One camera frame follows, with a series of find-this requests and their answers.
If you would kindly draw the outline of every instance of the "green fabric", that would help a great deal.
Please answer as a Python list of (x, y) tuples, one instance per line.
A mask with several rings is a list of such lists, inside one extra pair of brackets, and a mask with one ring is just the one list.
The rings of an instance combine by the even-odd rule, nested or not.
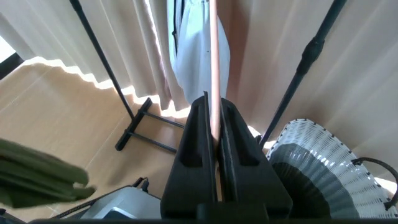
[(86, 187), (87, 184), (88, 174), (83, 169), (0, 139), (1, 203), (13, 208), (26, 208), (74, 202), (95, 192), (95, 188)]

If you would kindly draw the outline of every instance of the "pink stick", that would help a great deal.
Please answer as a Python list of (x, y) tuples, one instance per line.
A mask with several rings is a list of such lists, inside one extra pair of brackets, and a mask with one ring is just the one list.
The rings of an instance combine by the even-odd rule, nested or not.
[(217, 0), (210, 0), (211, 135), (217, 148), (220, 138), (220, 62), (218, 58)]

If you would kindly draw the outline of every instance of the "light brown floor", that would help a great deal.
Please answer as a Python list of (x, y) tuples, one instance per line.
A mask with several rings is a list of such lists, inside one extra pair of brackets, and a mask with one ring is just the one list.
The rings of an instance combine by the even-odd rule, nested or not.
[[(132, 96), (127, 97), (132, 103)], [(140, 105), (132, 107), (136, 113)], [(160, 114), (155, 104), (150, 111)], [(174, 120), (185, 122), (185, 118)], [(98, 188), (91, 198), (131, 184), (138, 177), (148, 177), (149, 192), (162, 196), (174, 155), (136, 138), (131, 138), (123, 151), (116, 151), (114, 145), (129, 123), (113, 89), (97, 89), (61, 67), (24, 65), (0, 81), (0, 138), (86, 169), (90, 184)], [(182, 129), (147, 117), (137, 132), (172, 147), (178, 147), (182, 135)], [(28, 222), (52, 217), (77, 204), (7, 211)]]

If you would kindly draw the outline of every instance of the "curtain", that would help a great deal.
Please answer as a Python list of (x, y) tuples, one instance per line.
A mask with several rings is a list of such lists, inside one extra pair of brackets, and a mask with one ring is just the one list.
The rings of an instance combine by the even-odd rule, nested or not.
[[(237, 0), (225, 13), (231, 49), (227, 98), (260, 133), (332, 2)], [(308, 118), (357, 156), (398, 169), (397, 10), (395, 0), (347, 1), (273, 139), (290, 120)], [(365, 165), (375, 176), (395, 181), (378, 165)]]
[[(231, 51), (227, 99), (260, 133), (267, 129), (332, 1), (218, 0)], [(159, 94), (162, 106), (173, 99), (178, 110), (187, 104), (167, 53), (166, 1), (149, 3), (150, 11), (145, 1), (81, 0), (122, 87), (133, 85), (139, 96)], [(60, 58), (95, 74), (99, 82), (108, 78), (67, 0), (0, 4), (0, 34), (17, 52), (22, 49), (22, 58)], [(397, 11), (396, 0), (346, 3), (273, 136), (290, 120), (308, 118), (357, 156), (398, 169)], [(383, 168), (366, 165), (375, 176), (392, 180)]]
[[(165, 1), (90, 1), (81, 5), (121, 88), (159, 95), (188, 107), (170, 67)], [(101, 83), (109, 79), (69, 0), (1, 0), (0, 35), (24, 59), (35, 56), (77, 65)]]

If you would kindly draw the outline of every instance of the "basket handle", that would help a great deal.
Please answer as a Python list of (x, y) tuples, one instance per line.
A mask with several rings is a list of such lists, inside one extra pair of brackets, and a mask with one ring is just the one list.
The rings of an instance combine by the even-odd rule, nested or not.
[[(368, 161), (368, 162), (374, 162), (375, 164), (379, 164), (380, 166), (383, 166), (384, 168), (386, 168), (396, 179), (396, 183), (398, 183), (398, 172), (392, 168), (389, 164), (386, 164), (383, 161), (377, 160), (377, 159), (373, 159), (373, 158), (368, 158), (368, 157), (360, 157), (357, 159), (353, 159), (351, 162), (354, 165), (361, 165), (363, 161)], [(384, 206), (386, 208), (386, 210), (390, 209), (392, 206), (394, 206), (397, 201), (398, 201), (398, 191), (395, 192), (394, 196), (392, 197), (391, 201), (389, 202), (385, 202)]]

